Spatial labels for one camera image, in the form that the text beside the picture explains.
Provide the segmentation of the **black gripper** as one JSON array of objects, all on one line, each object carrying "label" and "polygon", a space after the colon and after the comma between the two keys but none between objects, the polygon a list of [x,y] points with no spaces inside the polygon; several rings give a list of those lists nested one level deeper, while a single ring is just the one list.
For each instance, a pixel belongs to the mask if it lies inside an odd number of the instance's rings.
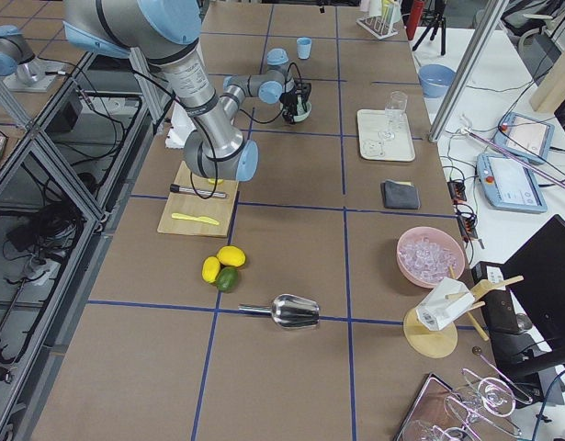
[{"label": "black gripper", "polygon": [[298,113],[299,116],[308,115],[308,103],[303,102],[301,98],[296,95],[295,90],[285,92],[281,95],[281,109],[287,124],[295,123],[292,113]]}]

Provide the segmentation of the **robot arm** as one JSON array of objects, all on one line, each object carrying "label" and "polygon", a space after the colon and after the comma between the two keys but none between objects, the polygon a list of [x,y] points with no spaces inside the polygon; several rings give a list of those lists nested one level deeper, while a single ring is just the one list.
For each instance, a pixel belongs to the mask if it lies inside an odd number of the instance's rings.
[{"label": "robot arm", "polygon": [[266,57],[266,72],[231,76],[217,93],[197,51],[201,8],[196,1],[68,1],[66,38],[76,47],[114,58],[127,58],[134,48],[159,68],[194,125],[186,139],[184,161],[190,172],[205,178],[248,181],[258,165],[256,143],[232,121],[248,97],[278,104],[288,123],[311,113],[311,85],[297,79],[282,49]]}]

